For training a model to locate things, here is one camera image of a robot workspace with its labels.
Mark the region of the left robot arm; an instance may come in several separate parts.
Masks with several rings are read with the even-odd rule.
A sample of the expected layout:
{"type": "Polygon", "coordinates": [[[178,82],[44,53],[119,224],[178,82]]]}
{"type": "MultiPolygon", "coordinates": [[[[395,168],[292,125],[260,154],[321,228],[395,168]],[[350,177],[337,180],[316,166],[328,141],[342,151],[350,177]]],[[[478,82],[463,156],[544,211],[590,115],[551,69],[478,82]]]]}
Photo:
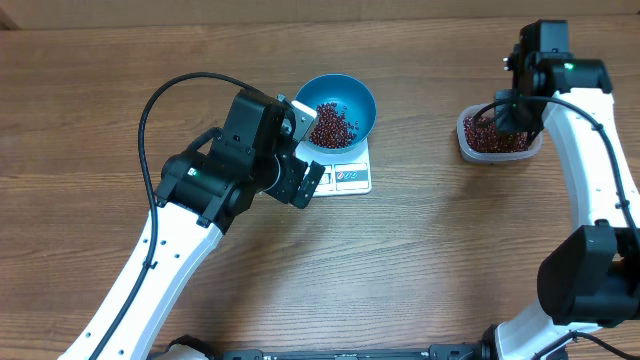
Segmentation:
{"type": "Polygon", "coordinates": [[[144,359],[185,285],[255,195],[304,208],[324,168],[295,137],[213,128],[171,157],[133,253],[65,359],[144,359]]]}

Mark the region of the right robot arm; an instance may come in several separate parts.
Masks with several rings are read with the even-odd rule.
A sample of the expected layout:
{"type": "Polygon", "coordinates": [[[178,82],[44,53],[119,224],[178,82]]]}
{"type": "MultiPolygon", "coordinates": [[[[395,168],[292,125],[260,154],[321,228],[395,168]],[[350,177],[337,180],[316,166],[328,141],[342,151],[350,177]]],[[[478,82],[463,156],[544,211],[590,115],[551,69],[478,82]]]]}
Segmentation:
{"type": "Polygon", "coordinates": [[[489,329],[493,359],[558,357],[568,342],[639,317],[639,191],[614,120],[604,63],[569,50],[564,20],[523,27],[505,60],[511,90],[491,103],[499,132],[547,131],[560,158],[572,234],[541,264],[537,299],[489,329]]]}

